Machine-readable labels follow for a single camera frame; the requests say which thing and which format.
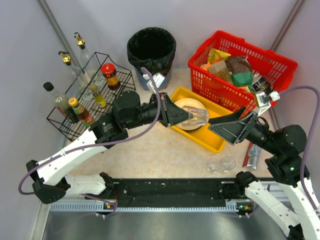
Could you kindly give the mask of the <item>cream ceramic plate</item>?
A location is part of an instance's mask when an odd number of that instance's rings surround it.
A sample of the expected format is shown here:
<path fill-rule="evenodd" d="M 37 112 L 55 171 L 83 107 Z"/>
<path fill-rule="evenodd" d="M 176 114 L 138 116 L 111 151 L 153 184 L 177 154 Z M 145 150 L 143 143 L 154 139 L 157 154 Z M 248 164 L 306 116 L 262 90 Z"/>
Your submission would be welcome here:
<path fill-rule="evenodd" d="M 180 108 L 183 108 L 183 106 L 191 106 L 199 109 L 206 109 L 205 106 L 198 100 L 194 98 L 182 98 L 174 102 L 175 105 L 177 105 Z M 176 125 L 179 129 L 184 130 L 186 132 L 195 131 L 202 127 L 203 125 L 199 126 L 182 126 L 182 123 L 179 123 Z"/>

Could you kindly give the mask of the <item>small glass cup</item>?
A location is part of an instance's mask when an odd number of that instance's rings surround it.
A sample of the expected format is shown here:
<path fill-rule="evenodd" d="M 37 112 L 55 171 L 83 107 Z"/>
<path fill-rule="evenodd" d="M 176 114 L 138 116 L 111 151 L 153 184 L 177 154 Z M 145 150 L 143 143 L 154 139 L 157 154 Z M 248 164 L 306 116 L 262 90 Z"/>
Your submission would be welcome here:
<path fill-rule="evenodd" d="M 221 159 L 221 166 L 224 172 L 228 172 L 235 168 L 236 162 L 232 157 L 225 156 Z"/>
<path fill-rule="evenodd" d="M 210 173 L 217 173 L 218 171 L 221 170 L 221 167 L 222 167 L 221 166 L 221 161 L 218 158 L 210 158 L 207 161 L 206 166 L 207 166 L 207 170 Z"/>
<path fill-rule="evenodd" d="M 181 123 L 184 127 L 203 126 L 209 122 L 210 116 L 206 109 L 185 105 L 182 109 L 188 112 L 188 119 Z"/>

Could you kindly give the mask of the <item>yellow plastic tray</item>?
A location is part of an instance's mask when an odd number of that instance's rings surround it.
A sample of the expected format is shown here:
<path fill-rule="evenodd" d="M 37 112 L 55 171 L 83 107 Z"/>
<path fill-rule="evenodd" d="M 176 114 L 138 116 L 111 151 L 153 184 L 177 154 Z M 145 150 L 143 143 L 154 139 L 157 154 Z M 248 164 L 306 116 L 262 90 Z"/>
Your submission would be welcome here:
<path fill-rule="evenodd" d="M 232 111 L 184 87 L 178 87 L 170 98 L 173 102 L 176 102 L 181 99 L 184 100 L 186 98 L 195 99 L 203 104 L 203 106 L 208 111 L 210 118 L 218 118 L 232 113 Z M 184 131 L 177 126 L 172 126 L 171 129 L 213 153 L 220 153 L 224 148 L 226 141 L 218 135 L 216 135 L 215 133 L 213 133 L 212 131 L 210 131 L 208 127 L 209 125 L 207 124 L 194 131 Z"/>

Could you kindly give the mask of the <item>glass jar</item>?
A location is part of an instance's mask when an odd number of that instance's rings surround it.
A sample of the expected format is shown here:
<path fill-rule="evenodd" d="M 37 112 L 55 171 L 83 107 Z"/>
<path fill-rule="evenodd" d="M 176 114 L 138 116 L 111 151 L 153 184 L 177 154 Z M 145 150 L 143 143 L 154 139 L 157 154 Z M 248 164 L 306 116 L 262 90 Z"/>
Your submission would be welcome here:
<path fill-rule="evenodd" d="M 108 102 L 108 103 L 112 103 L 115 99 L 116 99 L 117 95 L 115 93 L 107 93 L 106 96 L 105 96 L 105 100 Z"/>

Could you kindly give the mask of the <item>small yellow seasoning bottle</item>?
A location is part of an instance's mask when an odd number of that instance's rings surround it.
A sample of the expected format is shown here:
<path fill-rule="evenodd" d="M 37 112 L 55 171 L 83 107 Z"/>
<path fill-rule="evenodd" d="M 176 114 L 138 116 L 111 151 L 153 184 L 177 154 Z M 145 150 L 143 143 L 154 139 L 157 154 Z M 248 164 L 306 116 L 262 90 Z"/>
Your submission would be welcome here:
<path fill-rule="evenodd" d="M 101 94 L 98 86 L 95 83 L 91 83 L 89 87 L 97 106 L 100 109 L 104 109 L 107 106 L 107 102 Z"/>

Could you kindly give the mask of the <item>red-lidded sauce jar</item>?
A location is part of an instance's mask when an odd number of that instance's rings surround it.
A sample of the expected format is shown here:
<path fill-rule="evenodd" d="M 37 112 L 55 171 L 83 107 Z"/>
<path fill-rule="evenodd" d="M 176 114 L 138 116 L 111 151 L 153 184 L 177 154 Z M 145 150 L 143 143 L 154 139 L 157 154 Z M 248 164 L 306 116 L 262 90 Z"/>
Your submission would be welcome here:
<path fill-rule="evenodd" d="M 116 91 L 120 87 L 120 82 L 117 78 L 115 65 L 112 63 L 105 63 L 101 66 L 100 70 L 105 77 L 108 88 L 112 91 Z"/>

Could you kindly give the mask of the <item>red-brown sauce bottle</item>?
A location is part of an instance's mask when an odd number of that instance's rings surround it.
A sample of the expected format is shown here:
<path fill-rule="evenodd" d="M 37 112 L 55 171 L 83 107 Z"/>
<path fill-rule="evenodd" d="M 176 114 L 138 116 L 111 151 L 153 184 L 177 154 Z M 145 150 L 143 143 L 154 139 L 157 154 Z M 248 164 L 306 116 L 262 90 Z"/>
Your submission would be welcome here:
<path fill-rule="evenodd" d="M 70 98 L 68 104 L 72 107 L 77 118 L 86 128 L 90 127 L 95 122 L 94 117 L 75 97 Z"/>

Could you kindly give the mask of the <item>gold-capped glass bottle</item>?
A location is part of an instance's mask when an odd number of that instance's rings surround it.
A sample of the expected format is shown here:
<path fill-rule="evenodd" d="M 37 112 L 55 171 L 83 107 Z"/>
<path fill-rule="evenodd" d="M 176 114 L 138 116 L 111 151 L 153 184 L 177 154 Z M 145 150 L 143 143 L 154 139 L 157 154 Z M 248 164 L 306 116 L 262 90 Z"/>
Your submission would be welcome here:
<path fill-rule="evenodd" d="M 90 77 L 92 83 L 101 87 L 105 80 L 100 71 L 101 65 L 94 53 L 90 52 L 86 47 L 86 41 L 78 32 L 74 33 L 76 44 L 80 48 L 80 60 L 85 70 L 85 76 Z"/>
<path fill-rule="evenodd" d="M 84 72 L 76 65 L 72 63 L 70 53 L 67 51 L 59 51 L 62 62 L 68 67 L 71 78 L 72 86 L 76 90 L 77 98 L 81 98 L 83 101 L 90 102 L 93 99 L 93 94 L 88 87 L 91 79 L 86 77 Z"/>

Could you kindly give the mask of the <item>black-capped dark sauce bottle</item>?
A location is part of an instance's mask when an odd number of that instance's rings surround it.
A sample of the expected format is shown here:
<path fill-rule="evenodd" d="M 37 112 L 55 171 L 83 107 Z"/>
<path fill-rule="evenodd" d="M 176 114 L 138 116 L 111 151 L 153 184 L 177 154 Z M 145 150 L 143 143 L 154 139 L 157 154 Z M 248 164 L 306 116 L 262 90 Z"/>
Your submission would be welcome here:
<path fill-rule="evenodd" d="M 69 98 L 65 93 L 55 89 L 51 82 L 45 82 L 43 88 L 51 93 L 54 107 L 72 124 L 79 122 L 73 108 L 69 105 Z"/>

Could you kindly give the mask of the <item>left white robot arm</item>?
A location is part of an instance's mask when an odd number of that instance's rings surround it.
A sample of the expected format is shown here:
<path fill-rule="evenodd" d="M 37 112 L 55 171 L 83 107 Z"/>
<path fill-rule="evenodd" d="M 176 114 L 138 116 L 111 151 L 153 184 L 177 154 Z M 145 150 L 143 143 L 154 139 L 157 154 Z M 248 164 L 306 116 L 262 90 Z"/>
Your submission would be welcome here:
<path fill-rule="evenodd" d="M 80 164 L 114 145 L 130 140 L 128 130 L 156 122 L 171 127 L 188 121 L 193 114 L 187 107 L 176 106 L 167 93 L 150 96 L 141 103 L 136 91 L 124 91 L 113 102 L 112 111 L 102 115 L 75 141 L 55 155 L 26 164 L 33 179 L 33 192 L 44 204 L 71 195 L 107 198 L 114 192 L 113 179 L 105 172 L 91 176 L 70 175 Z"/>

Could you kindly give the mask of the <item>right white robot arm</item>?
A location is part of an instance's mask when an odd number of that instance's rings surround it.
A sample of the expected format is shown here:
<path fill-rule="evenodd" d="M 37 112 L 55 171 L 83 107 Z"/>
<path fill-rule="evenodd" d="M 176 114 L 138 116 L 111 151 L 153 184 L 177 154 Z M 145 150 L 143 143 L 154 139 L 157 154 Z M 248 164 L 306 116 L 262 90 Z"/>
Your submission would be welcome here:
<path fill-rule="evenodd" d="M 320 238 L 320 203 L 313 191 L 306 168 L 310 134 L 299 125 L 288 125 L 275 132 L 260 115 L 250 111 L 242 117 L 245 107 L 222 117 L 211 118 L 208 129 L 231 145 L 248 140 L 268 153 L 268 171 L 286 194 L 292 208 L 287 208 L 251 172 L 236 174 L 233 190 L 261 207 L 280 227 L 288 240 L 318 240 Z"/>

